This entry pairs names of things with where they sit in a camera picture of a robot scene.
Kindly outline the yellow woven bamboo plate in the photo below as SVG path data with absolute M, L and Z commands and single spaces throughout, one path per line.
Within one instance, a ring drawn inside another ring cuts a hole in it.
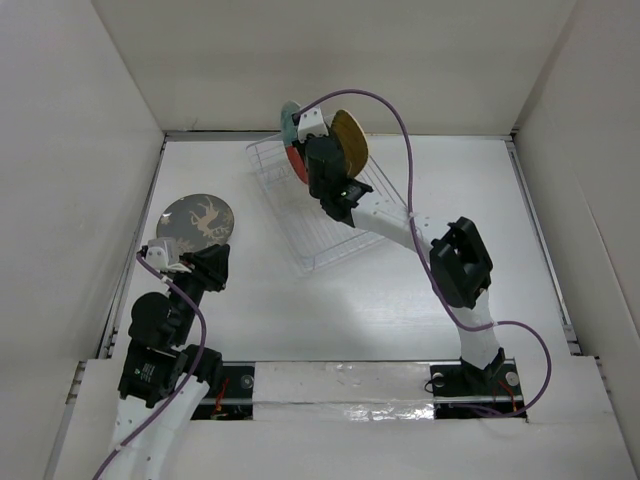
M 369 158 L 367 138 L 362 127 L 350 112 L 341 109 L 332 119 L 331 130 L 344 152 L 347 176 L 357 177 Z

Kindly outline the red and teal plate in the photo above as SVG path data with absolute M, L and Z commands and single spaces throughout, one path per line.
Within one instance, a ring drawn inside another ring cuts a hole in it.
M 300 105 L 293 101 L 286 101 L 280 111 L 280 132 L 287 159 L 300 181 L 308 183 L 308 176 L 304 161 L 301 158 L 295 142 L 298 141 L 297 127 L 293 115 L 300 109 Z

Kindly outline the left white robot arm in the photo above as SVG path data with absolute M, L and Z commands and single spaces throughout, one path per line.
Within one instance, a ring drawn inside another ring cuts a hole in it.
M 200 302 L 225 289 L 229 255 L 227 245 L 176 255 L 169 238 L 137 252 L 137 262 L 168 290 L 148 292 L 131 308 L 110 452 L 95 478 L 165 478 L 196 408 L 223 388 L 222 355 L 206 345 Z

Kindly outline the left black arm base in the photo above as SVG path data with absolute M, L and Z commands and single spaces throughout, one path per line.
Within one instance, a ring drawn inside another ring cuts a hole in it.
M 197 406 L 192 420 L 243 421 L 253 419 L 255 364 L 230 362 L 223 366 L 222 380 Z

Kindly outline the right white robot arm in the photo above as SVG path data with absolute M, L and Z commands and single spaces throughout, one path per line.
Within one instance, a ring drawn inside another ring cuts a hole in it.
M 476 225 L 461 217 L 443 223 L 389 202 L 347 173 L 346 152 L 335 136 L 293 142 L 311 197 L 334 221 L 378 234 L 418 255 L 437 298 L 456 325 L 461 354 L 459 388 L 479 396 L 498 381 L 504 349 L 488 306 L 492 260 Z

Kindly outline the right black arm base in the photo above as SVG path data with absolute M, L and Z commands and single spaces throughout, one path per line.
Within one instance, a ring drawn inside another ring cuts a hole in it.
M 503 351 L 485 370 L 462 359 L 431 364 L 423 389 L 433 397 L 437 420 L 502 416 L 525 405 L 515 360 Z

